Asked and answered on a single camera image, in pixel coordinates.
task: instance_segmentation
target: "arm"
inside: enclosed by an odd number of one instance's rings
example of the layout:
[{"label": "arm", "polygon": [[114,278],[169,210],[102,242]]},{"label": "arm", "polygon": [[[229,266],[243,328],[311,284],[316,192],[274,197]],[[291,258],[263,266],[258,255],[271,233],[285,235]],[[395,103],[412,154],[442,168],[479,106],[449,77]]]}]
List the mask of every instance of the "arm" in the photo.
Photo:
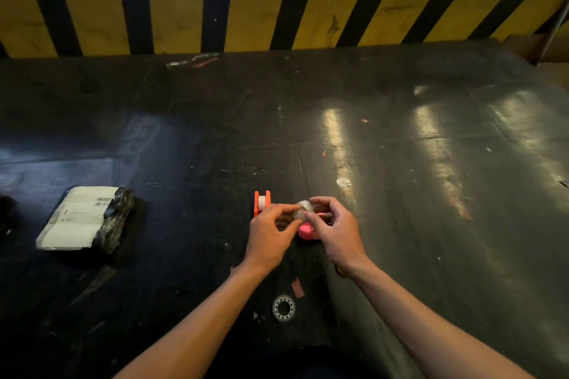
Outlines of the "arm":
[{"label": "arm", "polygon": [[332,212],[332,226],[314,213],[307,216],[331,261],[358,285],[426,376],[532,379],[506,357],[438,316],[377,268],[365,254],[356,219],[336,198],[310,201],[315,212]]},{"label": "arm", "polygon": [[[122,369],[115,379],[199,379],[259,283],[281,263],[302,224],[299,205],[273,204],[251,221],[245,260],[203,303]],[[277,226],[287,226],[279,232]]]}]

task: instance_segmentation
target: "white paper label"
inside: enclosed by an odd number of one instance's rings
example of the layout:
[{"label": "white paper label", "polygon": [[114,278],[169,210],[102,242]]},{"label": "white paper label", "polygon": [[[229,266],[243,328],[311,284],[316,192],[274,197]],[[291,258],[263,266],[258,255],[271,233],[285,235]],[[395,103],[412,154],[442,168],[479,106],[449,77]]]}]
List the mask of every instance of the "white paper label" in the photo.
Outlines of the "white paper label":
[{"label": "white paper label", "polygon": [[36,241],[39,249],[91,247],[117,187],[77,186],[69,191]]}]

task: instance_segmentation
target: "forearm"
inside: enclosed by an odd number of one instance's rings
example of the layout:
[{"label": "forearm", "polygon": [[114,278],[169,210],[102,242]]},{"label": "forearm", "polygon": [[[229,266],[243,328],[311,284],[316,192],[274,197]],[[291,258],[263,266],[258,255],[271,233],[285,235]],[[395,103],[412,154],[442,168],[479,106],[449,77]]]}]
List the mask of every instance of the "forearm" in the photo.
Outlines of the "forearm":
[{"label": "forearm", "polygon": [[438,316],[371,261],[351,277],[430,379],[531,379],[516,364]]},{"label": "forearm", "polygon": [[205,375],[225,335],[265,277],[241,264],[202,304],[122,369],[115,379],[198,379]]}]

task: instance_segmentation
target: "hand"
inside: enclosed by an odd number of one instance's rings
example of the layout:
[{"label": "hand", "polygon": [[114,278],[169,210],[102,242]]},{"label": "hand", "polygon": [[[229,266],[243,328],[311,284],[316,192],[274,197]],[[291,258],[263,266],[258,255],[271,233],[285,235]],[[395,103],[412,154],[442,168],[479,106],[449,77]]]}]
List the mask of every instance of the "hand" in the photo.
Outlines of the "hand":
[{"label": "hand", "polygon": [[300,210],[297,204],[271,204],[249,225],[249,241],[244,265],[269,274],[281,263],[302,220],[294,219],[293,212]]},{"label": "hand", "polygon": [[[306,218],[318,232],[330,260],[350,275],[355,265],[368,260],[356,218],[334,197],[316,196],[310,203],[315,212],[307,213]],[[331,226],[316,214],[322,212],[332,212]]]}]

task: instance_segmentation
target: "yellow and black striped wall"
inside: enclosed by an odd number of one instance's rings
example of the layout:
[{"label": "yellow and black striped wall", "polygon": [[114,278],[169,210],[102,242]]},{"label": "yellow and black striped wall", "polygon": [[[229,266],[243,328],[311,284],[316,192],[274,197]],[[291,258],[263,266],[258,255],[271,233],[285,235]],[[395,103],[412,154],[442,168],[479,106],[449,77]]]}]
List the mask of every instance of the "yellow and black striped wall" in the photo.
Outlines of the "yellow and black striped wall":
[{"label": "yellow and black striped wall", "polygon": [[0,57],[503,41],[547,32],[564,1],[0,0]]}]

